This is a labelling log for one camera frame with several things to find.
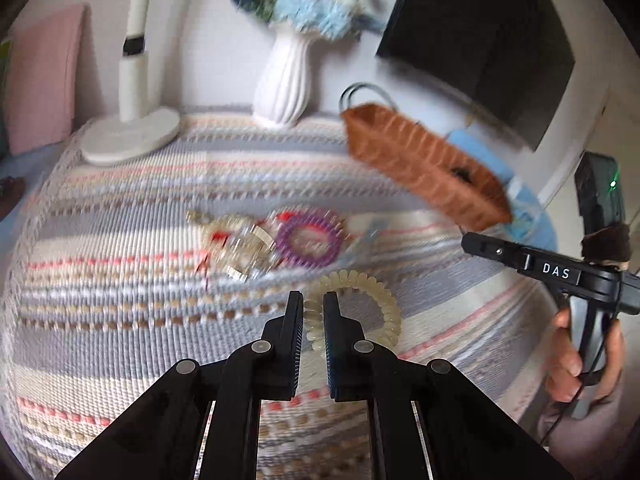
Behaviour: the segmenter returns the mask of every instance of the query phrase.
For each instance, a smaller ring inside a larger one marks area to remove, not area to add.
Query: woven fabric
[[[537,391],[552,300],[536,282],[463,254],[455,225],[349,158],[340,123],[265,132],[246,116],[191,115],[171,145],[116,168],[82,163],[81,135],[32,206],[4,295],[0,430],[37,479],[52,478],[176,361],[228,357],[259,338],[290,290],[343,268],[278,269],[247,283],[212,274],[207,285],[195,272],[190,208],[330,207],[355,235],[384,219],[346,268],[398,298],[398,355],[451,360],[514,418]],[[382,328],[364,295],[340,304],[366,332]],[[264,403],[259,445],[258,478],[366,475],[366,409],[330,400],[325,363],[308,343],[295,399]]]

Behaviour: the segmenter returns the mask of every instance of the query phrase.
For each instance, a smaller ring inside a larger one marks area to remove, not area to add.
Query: human hand
[[[582,372],[582,359],[571,343],[570,323],[571,313],[568,308],[558,312],[553,320],[557,329],[553,335],[552,355],[547,362],[545,388],[556,402],[570,402],[581,386],[578,376]],[[607,366],[594,400],[603,399],[613,392],[625,362],[625,342],[618,320],[613,322],[609,330],[605,349]]]

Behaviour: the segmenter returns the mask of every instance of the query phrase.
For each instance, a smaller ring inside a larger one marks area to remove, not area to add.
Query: black wire handle
[[[358,90],[362,90],[363,88],[368,88],[369,90],[373,90],[376,94],[382,97],[382,99],[386,102],[389,108],[391,108],[395,112],[398,111],[398,107],[396,106],[396,103],[391,98],[391,96],[379,86],[374,85],[373,83],[354,83],[353,85],[348,87],[340,96],[340,104],[339,104],[340,113],[343,113],[348,108],[351,108],[351,100],[353,99],[353,95]]]
[[[622,303],[622,280],[623,280],[623,273],[619,272],[618,273],[618,296],[616,298],[616,309],[613,312],[613,316],[611,317],[611,323],[610,323],[609,327],[607,328],[607,333],[604,335],[604,338],[602,339],[602,342],[600,343],[600,348],[598,348],[598,353],[596,354],[596,360],[591,364],[591,367],[589,368],[589,371],[587,372],[587,375],[593,374],[593,371],[595,370],[596,366],[598,365],[598,361],[600,360],[600,356],[602,355],[602,353],[604,352],[604,350],[605,350],[605,348],[607,346],[607,339],[609,338],[609,332],[611,332],[611,329],[613,327],[613,322],[618,319],[618,315],[620,314],[620,303]],[[575,395],[571,399],[571,401],[568,404],[564,405],[560,409],[560,413],[558,414],[558,418],[556,418],[556,420],[551,425],[551,427],[548,430],[546,430],[545,436],[543,436],[542,440],[540,440],[540,446],[543,446],[543,447],[546,446],[546,444],[548,443],[549,438],[551,437],[552,433],[558,428],[558,426],[560,425],[560,422],[562,422],[562,420],[564,419],[564,416],[566,415],[567,411],[570,408],[574,408],[575,405],[578,403],[578,401],[580,400],[580,394],[583,391],[584,391],[584,382],[580,385],[580,388],[575,393]]]

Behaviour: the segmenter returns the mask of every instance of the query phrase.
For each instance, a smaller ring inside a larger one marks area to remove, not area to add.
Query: pink pillow
[[[15,34],[4,94],[12,155],[71,134],[83,13],[83,4],[67,7]]]

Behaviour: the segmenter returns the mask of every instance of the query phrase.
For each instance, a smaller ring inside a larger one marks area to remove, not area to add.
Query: white vase
[[[311,92],[309,46],[318,32],[299,32],[289,23],[275,23],[276,31],[267,67],[258,81],[254,97],[254,120],[272,129],[290,128],[305,111]]]

